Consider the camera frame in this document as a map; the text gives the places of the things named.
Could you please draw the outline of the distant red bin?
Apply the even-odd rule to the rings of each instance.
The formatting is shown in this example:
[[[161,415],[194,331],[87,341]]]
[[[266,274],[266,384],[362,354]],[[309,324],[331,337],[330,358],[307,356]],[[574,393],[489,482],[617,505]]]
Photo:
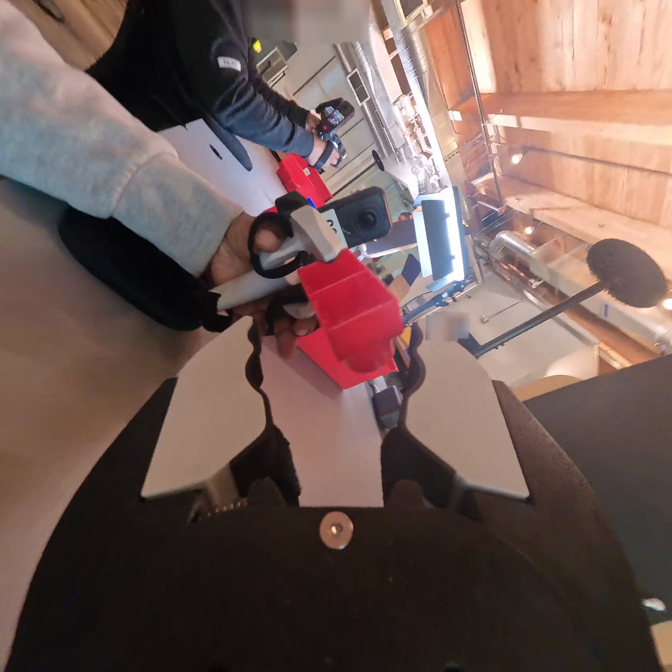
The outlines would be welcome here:
[[[333,198],[319,171],[296,154],[287,154],[282,158],[277,176],[288,193],[299,193],[317,208],[323,207]]]

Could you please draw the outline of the black pole with disc top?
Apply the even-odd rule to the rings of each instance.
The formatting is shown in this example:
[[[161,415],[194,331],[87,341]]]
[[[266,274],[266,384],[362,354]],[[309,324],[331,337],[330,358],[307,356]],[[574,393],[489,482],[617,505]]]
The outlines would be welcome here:
[[[667,292],[667,280],[656,261],[642,249],[624,240],[598,241],[588,250],[586,262],[596,279],[591,286],[567,296],[563,301],[553,304],[525,322],[478,346],[472,351],[472,355],[479,359],[604,292],[623,305],[637,309],[655,307]],[[419,360],[416,352],[423,339],[419,319],[428,317],[437,309],[448,307],[451,302],[455,303],[475,286],[475,282],[450,283],[423,306],[402,315],[404,326],[411,328],[406,349],[407,361],[403,360],[401,354],[396,354],[394,360],[402,364],[400,375],[405,394],[411,393],[412,384],[415,383],[412,375],[417,374],[421,367],[415,363]]]
[[[372,160],[363,169],[361,169],[354,176],[350,177],[343,185],[334,191],[332,193],[332,197],[339,196],[344,191],[347,191],[352,185],[357,183],[374,169],[385,172],[384,162],[376,150],[372,150]]]

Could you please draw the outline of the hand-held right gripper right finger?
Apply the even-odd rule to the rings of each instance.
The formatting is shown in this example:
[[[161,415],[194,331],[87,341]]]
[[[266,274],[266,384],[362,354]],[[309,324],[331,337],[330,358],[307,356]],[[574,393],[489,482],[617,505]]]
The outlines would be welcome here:
[[[382,492],[417,483],[425,500],[460,500],[484,492],[527,500],[493,381],[455,341],[411,329],[409,366],[398,423],[382,441]]]

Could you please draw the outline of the large black tilted board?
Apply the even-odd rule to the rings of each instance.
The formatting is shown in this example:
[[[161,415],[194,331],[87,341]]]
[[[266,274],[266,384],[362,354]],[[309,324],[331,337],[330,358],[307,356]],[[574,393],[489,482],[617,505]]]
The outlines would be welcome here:
[[[600,500],[655,622],[671,619],[671,357],[524,401]]]

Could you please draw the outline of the red block with cylinder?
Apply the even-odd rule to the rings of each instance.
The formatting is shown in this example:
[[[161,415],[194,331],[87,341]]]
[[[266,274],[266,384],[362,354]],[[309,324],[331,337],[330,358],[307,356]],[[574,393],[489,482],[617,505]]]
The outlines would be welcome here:
[[[298,270],[335,359],[357,374],[370,374],[392,357],[405,326],[398,298],[349,250],[330,262]]]

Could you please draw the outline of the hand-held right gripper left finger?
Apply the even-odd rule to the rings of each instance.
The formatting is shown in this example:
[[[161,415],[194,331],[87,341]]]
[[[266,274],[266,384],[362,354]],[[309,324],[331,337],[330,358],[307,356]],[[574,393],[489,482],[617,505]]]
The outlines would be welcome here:
[[[141,495],[146,499],[199,491],[214,509],[242,500],[232,459],[267,424],[262,395],[245,368],[255,353],[244,317],[201,348],[180,371],[150,461]]]

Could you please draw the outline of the person's left hand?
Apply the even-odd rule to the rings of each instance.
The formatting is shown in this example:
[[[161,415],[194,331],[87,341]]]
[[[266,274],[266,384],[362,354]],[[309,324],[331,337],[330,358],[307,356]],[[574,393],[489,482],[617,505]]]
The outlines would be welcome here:
[[[205,276],[209,277],[214,286],[229,283],[252,270],[248,240],[254,220],[253,216],[242,213],[231,222],[205,272]],[[264,223],[256,232],[253,248],[257,254],[263,251],[273,253],[282,245],[284,239],[281,226],[268,217],[264,217]],[[298,302],[300,298],[302,295],[298,287],[285,288],[271,296],[234,307],[228,311],[228,314],[233,323],[242,317],[251,317],[261,337],[268,335],[271,331],[280,356],[290,359],[296,351],[298,339],[314,332],[318,321],[314,315],[294,318],[284,309],[279,308],[272,311],[272,320],[269,321],[267,313],[272,304],[287,305],[291,302]]]

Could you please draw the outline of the glowing light panel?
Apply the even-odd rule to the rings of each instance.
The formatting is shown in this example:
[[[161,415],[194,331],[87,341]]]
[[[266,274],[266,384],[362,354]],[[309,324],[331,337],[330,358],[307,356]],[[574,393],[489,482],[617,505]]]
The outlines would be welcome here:
[[[416,247],[425,278],[452,283],[470,277],[459,196],[457,187],[447,187],[420,194],[413,204]]]

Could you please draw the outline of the person's left forearm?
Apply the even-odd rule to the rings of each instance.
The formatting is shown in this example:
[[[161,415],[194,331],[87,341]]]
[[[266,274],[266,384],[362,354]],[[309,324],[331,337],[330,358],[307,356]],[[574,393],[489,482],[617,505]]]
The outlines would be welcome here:
[[[1,2],[1,174],[114,218],[195,276],[243,208]]]

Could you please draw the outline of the silver rectangular duct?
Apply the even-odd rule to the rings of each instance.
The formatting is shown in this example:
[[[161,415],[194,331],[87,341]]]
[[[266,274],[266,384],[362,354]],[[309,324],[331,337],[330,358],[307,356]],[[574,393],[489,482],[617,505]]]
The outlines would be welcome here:
[[[487,250],[495,259],[515,259],[525,265],[536,280],[572,296],[596,281],[586,262],[591,246],[564,234],[536,247],[526,242],[517,232],[501,231],[488,243]],[[655,307],[629,307],[611,298],[606,292],[582,305],[596,318],[625,333],[644,347],[662,355],[670,355],[671,311],[663,307],[664,300],[670,297],[670,286],[667,283],[667,292]]]

